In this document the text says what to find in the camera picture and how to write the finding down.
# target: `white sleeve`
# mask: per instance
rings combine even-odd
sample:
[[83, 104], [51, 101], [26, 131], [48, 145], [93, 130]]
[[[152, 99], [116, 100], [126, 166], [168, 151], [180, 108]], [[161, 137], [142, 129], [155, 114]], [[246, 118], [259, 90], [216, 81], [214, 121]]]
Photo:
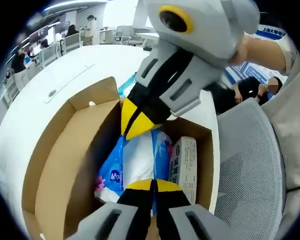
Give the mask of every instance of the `white sleeve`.
[[275, 42], [280, 46], [285, 60], [285, 70], [281, 71], [280, 73], [283, 75], [288, 75], [295, 63], [298, 54], [297, 49], [287, 35], [279, 40], [276, 40]]
[[87, 29], [92, 29], [92, 21], [88, 21], [88, 26], [86, 27]]

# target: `ceiling light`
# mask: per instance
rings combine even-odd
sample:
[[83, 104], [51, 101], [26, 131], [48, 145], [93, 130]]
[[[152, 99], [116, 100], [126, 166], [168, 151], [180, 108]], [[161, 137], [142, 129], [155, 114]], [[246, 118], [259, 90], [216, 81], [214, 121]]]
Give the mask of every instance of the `ceiling light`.
[[26, 43], [25, 45], [22, 46], [22, 48], [24, 49], [26, 46], [28, 46], [30, 44], [30, 42]]
[[5, 62], [5, 64], [4, 65], [7, 65], [8, 64], [8, 62], [10, 62], [10, 60], [13, 58], [15, 56], [15, 54], [13, 54], [9, 59], [8, 59], [8, 61], [6, 61]]
[[55, 22], [55, 23], [52, 23], [52, 24], [48, 25], [48, 27], [51, 28], [51, 27], [53, 27], [54, 25], [57, 25], [57, 24], [59, 24], [59, 23], [60, 23], [60, 21], [57, 21], [57, 22]]
[[11, 50], [11, 52], [10, 53], [12, 53], [14, 50], [16, 50], [17, 49], [17, 47], [18, 46], [15, 46], [12, 50]]
[[75, 10], [78, 10], [78, 9], [81, 9], [81, 8], [83, 8], [83, 7], [67, 8], [67, 9], [64, 9], [64, 10], [56, 11], [52, 14], [47, 15], [47, 16], [52, 16], [52, 15], [60, 14], [60, 13], [63, 13], [63, 12], [71, 12], [71, 11], [75, 11]]
[[83, 3], [107, 3], [107, 0], [72, 0], [72, 1], [66, 1], [66, 2], [61, 2], [52, 6], [47, 7], [43, 11], [47, 11], [50, 9], [58, 8], [58, 7], [63, 7], [71, 4], [83, 4]]
[[21, 41], [21, 43], [23, 44], [25, 41], [27, 41], [27, 40], [29, 40], [29, 39], [30, 39], [30, 37], [28, 36], [27, 38], [23, 39], [23, 40]]

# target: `office desk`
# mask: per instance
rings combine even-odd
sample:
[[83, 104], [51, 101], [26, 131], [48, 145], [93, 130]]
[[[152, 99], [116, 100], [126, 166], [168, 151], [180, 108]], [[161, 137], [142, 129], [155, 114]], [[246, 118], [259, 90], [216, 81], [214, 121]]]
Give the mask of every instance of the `office desk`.
[[114, 31], [115, 29], [100, 30], [100, 44], [112, 44], [115, 41]]
[[159, 34], [156, 32], [145, 32], [145, 33], [137, 33], [137, 36], [140, 36], [144, 39], [143, 44], [141, 45], [144, 48], [147, 45], [147, 40], [153, 40], [157, 42], [159, 40]]
[[[149, 55], [141, 47], [92, 45], [57, 59], [37, 74], [15, 98], [0, 125], [0, 188], [12, 214], [26, 231], [21, 200], [27, 166], [45, 127], [64, 102], [93, 83], [113, 76], [119, 87]], [[56, 90], [52, 98], [49, 93]], [[212, 96], [201, 91], [201, 105], [182, 117], [212, 131], [213, 186], [209, 211], [214, 213], [220, 170], [219, 133]]]

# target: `yellow lens ring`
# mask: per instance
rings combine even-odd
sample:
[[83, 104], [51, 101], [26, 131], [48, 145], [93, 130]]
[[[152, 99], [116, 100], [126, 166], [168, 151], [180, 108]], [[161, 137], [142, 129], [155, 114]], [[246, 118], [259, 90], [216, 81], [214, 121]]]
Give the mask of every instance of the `yellow lens ring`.
[[162, 5], [159, 8], [159, 16], [162, 12], [172, 12], [178, 15], [184, 21], [184, 23], [186, 24], [186, 31], [182, 32], [183, 34], [190, 34], [194, 31], [195, 26], [192, 19], [181, 8], [172, 5]]

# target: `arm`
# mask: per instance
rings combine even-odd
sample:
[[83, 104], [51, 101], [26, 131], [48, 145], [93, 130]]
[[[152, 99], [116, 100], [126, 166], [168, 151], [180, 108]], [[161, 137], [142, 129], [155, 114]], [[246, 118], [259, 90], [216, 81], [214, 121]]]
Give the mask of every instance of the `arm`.
[[92, 21], [88, 21], [88, 25], [86, 26], [86, 30], [90, 30], [92, 28]]
[[264, 84], [259, 84], [259, 90], [257, 96], [254, 98], [257, 103], [260, 102], [261, 97], [266, 93], [266, 86]]
[[235, 92], [235, 95], [234, 95], [234, 100], [237, 104], [241, 103], [243, 101], [243, 97], [241, 95], [241, 92], [239, 90], [239, 86], [238, 86], [238, 83], [236, 83], [235, 85], [233, 85], [233, 91]]
[[246, 40], [243, 41], [243, 44], [247, 51], [247, 62], [281, 72], [286, 69], [285, 56], [278, 43], [250, 36], [245, 36], [244, 38]]

